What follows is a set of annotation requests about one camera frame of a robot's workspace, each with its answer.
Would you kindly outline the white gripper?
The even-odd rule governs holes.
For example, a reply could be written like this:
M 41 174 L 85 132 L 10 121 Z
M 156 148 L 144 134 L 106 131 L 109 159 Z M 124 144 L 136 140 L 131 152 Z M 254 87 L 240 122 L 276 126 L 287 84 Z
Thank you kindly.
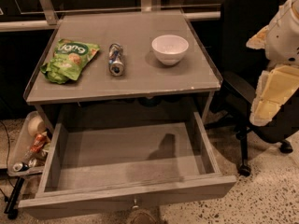
M 262 71 L 251 105 L 249 121 L 255 126 L 265 126 L 298 88 L 298 68 L 283 65 L 271 72 Z

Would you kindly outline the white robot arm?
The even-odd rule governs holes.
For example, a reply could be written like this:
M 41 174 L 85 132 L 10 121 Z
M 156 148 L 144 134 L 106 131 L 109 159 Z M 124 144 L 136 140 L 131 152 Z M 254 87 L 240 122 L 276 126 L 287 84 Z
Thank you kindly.
M 265 126 L 299 89 L 299 0 L 287 0 L 275 17 L 248 40 L 269 60 L 259 76 L 250 122 Z

